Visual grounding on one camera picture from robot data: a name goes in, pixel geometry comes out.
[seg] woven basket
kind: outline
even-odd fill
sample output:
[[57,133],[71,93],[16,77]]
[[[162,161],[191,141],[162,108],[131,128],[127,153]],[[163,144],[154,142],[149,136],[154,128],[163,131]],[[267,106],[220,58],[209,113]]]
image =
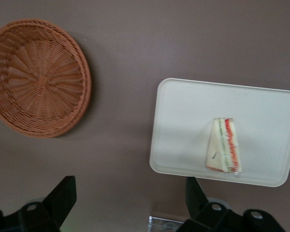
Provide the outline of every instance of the woven basket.
[[39,19],[0,29],[0,119],[30,137],[70,130],[89,102],[87,61],[64,30]]

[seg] metal bolt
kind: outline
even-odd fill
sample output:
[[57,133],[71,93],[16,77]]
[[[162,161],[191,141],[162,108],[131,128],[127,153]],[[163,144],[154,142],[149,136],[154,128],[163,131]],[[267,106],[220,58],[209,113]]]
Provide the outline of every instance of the metal bolt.
[[259,212],[257,212],[257,211],[252,211],[252,212],[251,212],[251,215],[252,215],[254,218],[256,218],[256,219],[262,219],[262,218],[263,218],[262,214],[259,213]]
[[37,208],[37,204],[31,204],[27,207],[27,211],[35,210]]
[[216,210],[216,211],[220,211],[220,210],[222,210],[222,209],[221,209],[221,206],[220,206],[219,204],[212,204],[212,208],[213,208],[214,210]]

